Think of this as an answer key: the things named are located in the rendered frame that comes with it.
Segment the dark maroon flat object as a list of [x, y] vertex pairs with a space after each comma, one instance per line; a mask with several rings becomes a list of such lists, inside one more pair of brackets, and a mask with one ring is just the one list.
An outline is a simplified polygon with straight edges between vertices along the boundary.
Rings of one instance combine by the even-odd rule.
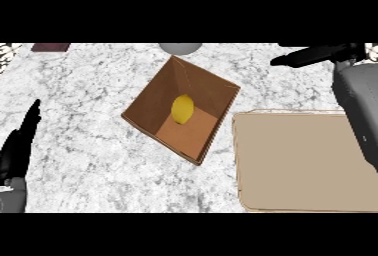
[[69, 48], [69, 43], [35, 43], [32, 52], [64, 52]]

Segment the brown cardboard box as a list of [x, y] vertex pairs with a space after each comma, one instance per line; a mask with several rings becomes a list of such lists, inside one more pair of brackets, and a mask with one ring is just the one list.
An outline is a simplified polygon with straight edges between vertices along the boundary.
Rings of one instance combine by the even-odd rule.
[[199, 165], [240, 87], [171, 56], [120, 116]]

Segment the yellow lemon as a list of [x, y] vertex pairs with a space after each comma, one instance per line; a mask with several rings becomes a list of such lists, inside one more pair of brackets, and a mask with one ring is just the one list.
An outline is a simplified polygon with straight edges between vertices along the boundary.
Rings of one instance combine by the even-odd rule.
[[172, 120], [178, 124], [184, 124], [191, 117], [194, 111], [193, 100], [187, 95], [179, 95], [171, 105]]

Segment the beige tray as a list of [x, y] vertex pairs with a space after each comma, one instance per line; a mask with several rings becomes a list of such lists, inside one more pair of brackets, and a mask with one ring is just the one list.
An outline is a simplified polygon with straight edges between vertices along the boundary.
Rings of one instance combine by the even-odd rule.
[[237, 113], [233, 145], [247, 210], [378, 212], [378, 172], [340, 111]]

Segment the grey round object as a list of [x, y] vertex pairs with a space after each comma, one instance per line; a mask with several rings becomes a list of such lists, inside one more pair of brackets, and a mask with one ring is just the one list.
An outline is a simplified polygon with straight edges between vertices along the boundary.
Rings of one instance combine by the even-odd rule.
[[160, 49], [171, 55], [191, 54], [199, 48], [200, 43], [160, 43]]

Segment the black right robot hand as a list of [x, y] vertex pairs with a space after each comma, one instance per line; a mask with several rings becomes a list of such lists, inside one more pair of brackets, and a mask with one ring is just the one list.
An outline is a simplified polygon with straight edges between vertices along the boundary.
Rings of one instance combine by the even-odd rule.
[[312, 45], [271, 59], [271, 66], [300, 68], [323, 61], [361, 61], [365, 58], [363, 43], [332, 43]]

